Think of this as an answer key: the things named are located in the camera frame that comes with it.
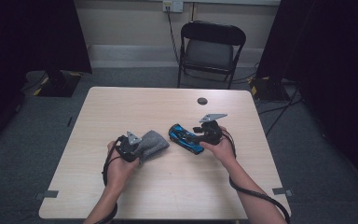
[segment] person's right arm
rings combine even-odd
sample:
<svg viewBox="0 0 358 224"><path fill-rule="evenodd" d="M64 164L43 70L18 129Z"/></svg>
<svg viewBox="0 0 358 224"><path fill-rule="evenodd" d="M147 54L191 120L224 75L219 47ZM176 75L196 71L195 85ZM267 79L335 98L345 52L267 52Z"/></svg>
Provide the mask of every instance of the person's right arm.
<svg viewBox="0 0 358 224"><path fill-rule="evenodd" d="M227 134L227 130L224 127L221 128ZM224 137L216 146L205 142L201 142L200 145L212 151L214 156L227 169L232 181L238 187L266 194L237 162L228 139ZM284 217L273 203L239 191L237 193L251 223L286 223Z"/></svg>

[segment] wooden table top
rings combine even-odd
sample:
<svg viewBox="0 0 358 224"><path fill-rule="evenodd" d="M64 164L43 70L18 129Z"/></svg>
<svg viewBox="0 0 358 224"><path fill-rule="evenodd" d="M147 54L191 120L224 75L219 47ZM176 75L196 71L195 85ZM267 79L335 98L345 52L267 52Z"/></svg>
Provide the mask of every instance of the wooden table top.
<svg viewBox="0 0 358 224"><path fill-rule="evenodd" d="M204 97L207 105L199 105ZM101 171L107 144L127 131L150 130L169 143L159 157L139 166L119 197L115 218L246 219L228 173L209 150L199 155L168 136L175 123L192 131L206 114L219 119L234 138L237 160L251 178L289 212L269 145L248 91L94 87L89 90L45 198L42 218L86 218L104 188Z"/></svg>

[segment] folded gray fabric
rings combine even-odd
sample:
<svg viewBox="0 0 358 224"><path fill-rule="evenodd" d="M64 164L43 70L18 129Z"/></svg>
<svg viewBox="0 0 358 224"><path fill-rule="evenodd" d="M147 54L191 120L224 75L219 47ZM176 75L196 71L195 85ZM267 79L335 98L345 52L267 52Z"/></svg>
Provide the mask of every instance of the folded gray fabric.
<svg viewBox="0 0 358 224"><path fill-rule="evenodd" d="M155 131L151 130L142 137L142 141L135 150L135 154L141 153L139 163L155 158L158 154L167 149L170 144Z"/></svg>

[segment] wall outlet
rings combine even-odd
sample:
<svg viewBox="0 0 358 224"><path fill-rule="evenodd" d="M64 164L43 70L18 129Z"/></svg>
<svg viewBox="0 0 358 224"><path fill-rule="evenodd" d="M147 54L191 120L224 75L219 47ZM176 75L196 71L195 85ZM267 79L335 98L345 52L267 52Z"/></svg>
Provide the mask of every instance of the wall outlet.
<svg viewBox="0 0 358 224"><path fill-rule="evenodd" d="M162 1L162 11L183 12L183 1Z"/></svg>

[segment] person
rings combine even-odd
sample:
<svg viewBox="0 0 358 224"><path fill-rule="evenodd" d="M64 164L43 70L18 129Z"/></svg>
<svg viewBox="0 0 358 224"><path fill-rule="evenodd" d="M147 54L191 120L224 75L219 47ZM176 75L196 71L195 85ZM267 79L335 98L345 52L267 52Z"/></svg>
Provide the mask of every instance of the person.
<svg viewBox="0 0 358 224"><path fill-rule="evenodd" d="M225 127L220 127L225 135L229 135ZM114 142L109 143L108 149L112 148ZM206 142L200 142L200 145L210 151L222 163L228 171L232 181L240 188L249 189L259 193L266 194L254 180L245 172L235 158L232 145L228 139L222 138L216 146ZM111 159L116 158L117 151L114 151ZM138 166L139 159L133 162L126 162L121 158L114 160L108 168L108 181L103 194L97 204L94 206L89 216L84 221L85 224L96 223L107 217L114 209L117 199L125 188L127 180L130 178L134 169ZM253 224L258 223L286 223L284 217L278 208L268 201L238 192L243 209L249 221Z"/></svg>

